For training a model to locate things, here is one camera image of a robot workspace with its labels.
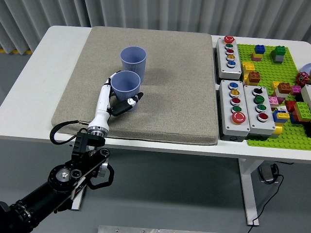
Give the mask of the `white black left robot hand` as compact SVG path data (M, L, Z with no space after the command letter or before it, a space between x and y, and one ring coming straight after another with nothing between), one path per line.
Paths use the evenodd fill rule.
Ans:
M143 93L139 91L140 77L133 71L118 71L102 86L95 117L88 125L88 133L106 137L110 116L119 116L135 110Z

